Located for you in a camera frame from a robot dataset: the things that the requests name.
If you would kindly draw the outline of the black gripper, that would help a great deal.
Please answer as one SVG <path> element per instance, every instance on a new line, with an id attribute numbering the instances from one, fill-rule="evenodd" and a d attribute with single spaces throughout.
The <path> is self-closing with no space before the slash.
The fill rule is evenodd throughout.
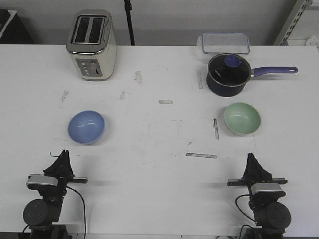
<path id="1" fill-rule="evenodd" d="M 88 182 L 87 177 L 74 176 L 73 170 L 70 163 L 69 150 L 63 150 L 54 163 L 44 169 L 44 175 L 51 176 L 58 175 L 55 177 L 58 180 L 58 185 L 55 186 L 40 186 L 39 194 L 45 199 L 54 198 L 61 199 L 66 195 L 66 187 L 68 183 L 80 183 L 86 184 Z"/>
<path id="2" fill-rule="evenodd" d="M 252 195 L 251 186 L 256 183 L 278 183 L 279 185 L 287 184 L 285 178 L 273 178 L 272 174 L 266 171 L 258 162 L 253 153 L 248 153 L 246 168 L 242 179 L 229 179 L 226 183 L 228 187 L 246 186 L 249 191 L 249 195 L 253 198 L 266 198 L 266 199 L 278 199 L 274 197 L 255 197 Z"/>

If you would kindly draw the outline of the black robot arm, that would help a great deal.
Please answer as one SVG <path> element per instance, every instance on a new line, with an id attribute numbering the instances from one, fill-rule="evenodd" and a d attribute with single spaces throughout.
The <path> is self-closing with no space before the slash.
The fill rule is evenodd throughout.
<path id="1" fill-rule="evenodd" d="M 244 174 L 240 179 L 229 179 L 227 186 L 246 186 L 249 197 L 248 206 L 253 218 L 244 214 L 255 223 L 255 226 L 243 225 L 240 239 L 282 239 L 285 229 L 291 224 L 289 209 L 278 199 L 286 196 L 281 185 L 288 181 L 285 178 L 273 178 L 255 158 L 248 153 Z"/>
<path id="2" fill-rule="evenodd" d="M 68 183 L 86 184 L 86 177 L 73 174 L 68 150 L 63 150 L 43 174 L 30 174 L 26 186 L 42 197 L 30 201 L 23 210 L 23 220 L 31 230 L 31 239 L 71 239 L 65 225 L 59 225 Z"/>

